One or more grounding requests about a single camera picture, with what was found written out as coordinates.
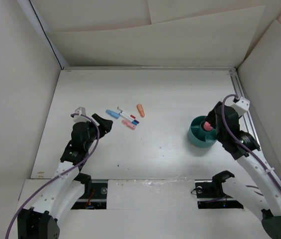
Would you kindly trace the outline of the pink glue stick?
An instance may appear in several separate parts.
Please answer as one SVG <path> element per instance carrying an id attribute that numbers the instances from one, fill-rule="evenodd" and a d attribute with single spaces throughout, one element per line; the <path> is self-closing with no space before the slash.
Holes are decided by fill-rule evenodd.
<path id="1" fill-rule="evenodd" d="M 204 125 L 203 125 L 203 129 L 205 131 L 212 131 L 213 130 L 213 127 L 211 126 L 211 124 L 207 121 L 204 122 Z"/>

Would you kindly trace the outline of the purple capped marker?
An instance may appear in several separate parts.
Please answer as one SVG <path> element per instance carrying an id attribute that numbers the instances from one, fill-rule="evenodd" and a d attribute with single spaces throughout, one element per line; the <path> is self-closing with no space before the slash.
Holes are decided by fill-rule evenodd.
<path id="1" fill-rule="evenodd" d="M 120 112 L 119 115 L 120 115 L 122 118 L 124 118 L 124 119 L 126 119 L 126 120 L 129 120 L 129 121 L 132 122 L 132 123 L 139 124 L 139 121 L 137 121 L 136 119 L 132 118 L 131 116 L 125 114 L 124 112 Z"/>

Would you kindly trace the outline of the red capped marker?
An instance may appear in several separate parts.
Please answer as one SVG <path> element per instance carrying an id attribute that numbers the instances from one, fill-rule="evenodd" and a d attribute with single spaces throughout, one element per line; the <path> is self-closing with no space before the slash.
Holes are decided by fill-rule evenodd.
<path id="1" fill-rule="evenodd" d="M 117 109 L 121 112 L 121 113 L 124 113 L 126 116 L 130 117 L 130 118 L 133 118 L 133 119 L 136 119 L 136 117 L 130 113 L 128 113 L 127 111 L 123 110 L 122 108 L 120 107 L 117 107 Z"/>

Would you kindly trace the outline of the blue capped marker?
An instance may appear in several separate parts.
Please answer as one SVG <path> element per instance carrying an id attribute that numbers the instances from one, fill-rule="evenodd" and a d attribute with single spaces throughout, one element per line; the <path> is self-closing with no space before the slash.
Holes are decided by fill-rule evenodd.
<path id="1" fill-rule="evenodd" d="M 124 120 L 134 124 L 134 125 L 137 125 L 138 123 L 134 120 L 134 119 L 129 119 L 129 118 L 126 118 L 126 117 L 123 117 Z"/>

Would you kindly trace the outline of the orange correction tape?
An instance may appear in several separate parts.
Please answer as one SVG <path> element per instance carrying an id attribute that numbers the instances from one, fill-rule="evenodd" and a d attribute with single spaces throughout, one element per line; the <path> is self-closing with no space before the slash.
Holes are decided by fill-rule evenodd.
<path id="1" fill-rule="evenodd" d="M 145 117 L 145 111 L 144 111 L 144 108 L 143 108 L 142 104 L 138 104 L 137 105 L 137 110 L 138 110 L 140 116 L 142 118 L 144 118 Z"/>

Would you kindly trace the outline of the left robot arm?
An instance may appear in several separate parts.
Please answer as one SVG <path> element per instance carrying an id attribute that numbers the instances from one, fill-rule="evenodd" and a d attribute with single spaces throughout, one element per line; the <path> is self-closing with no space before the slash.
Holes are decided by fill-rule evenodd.
<path id="1" fill-rule="evenodd" d="M 91 176 L 82 173 L 99 140 L 109 133 L 113 122 L 97 114 L 91 117 L 73 113 L 71 139 L 60 158 L 51 180 L 35 191 L 38 196 L 29 208 L 21 206 L 16 213 L 17 236 L 20 239 L 57 239 L 60 225 L 76 201 L 93 193 Z"/>

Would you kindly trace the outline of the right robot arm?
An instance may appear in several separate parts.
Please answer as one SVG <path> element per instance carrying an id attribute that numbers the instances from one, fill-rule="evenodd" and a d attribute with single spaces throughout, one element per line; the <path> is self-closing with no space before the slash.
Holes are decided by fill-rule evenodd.
<path id="1" fill-rule="evenodd" d="M 216 139 L 225 151 L 252 178 L 261 195 L 239 183 L 229 171 L 212 177 L 211 190 L 216 196 L 226 194 L 236 199 L 259 219 L 270 238 L 281 239 L 281 180 L 265 158 L 258 155 L 258 142 L 251 134 L 240 130 L 239 118 L 234 106 L 218 102 L 205 120 L 216 130 Z"/>

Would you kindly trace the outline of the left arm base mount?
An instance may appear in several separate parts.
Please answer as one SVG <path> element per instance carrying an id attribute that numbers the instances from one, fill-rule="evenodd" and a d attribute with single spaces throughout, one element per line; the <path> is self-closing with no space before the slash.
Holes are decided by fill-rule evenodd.
<path id="1" fill-rule="evenodd" d="M 81 196 L 72 210 L 105 210 L 107 207 L 108 182 L 93 181 L 89 194 Z"/>

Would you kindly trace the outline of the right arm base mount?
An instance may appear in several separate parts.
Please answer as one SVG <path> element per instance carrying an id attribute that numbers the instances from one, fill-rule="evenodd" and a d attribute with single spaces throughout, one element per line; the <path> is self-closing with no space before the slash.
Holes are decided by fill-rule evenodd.
<path id="1" fill-rule="evenodd" d="M 244 206 L 234 198 L 224 194 L 212 180 L 195 180 L 191 191 L 196 195 L 199 209 L 244 209 Z"/>

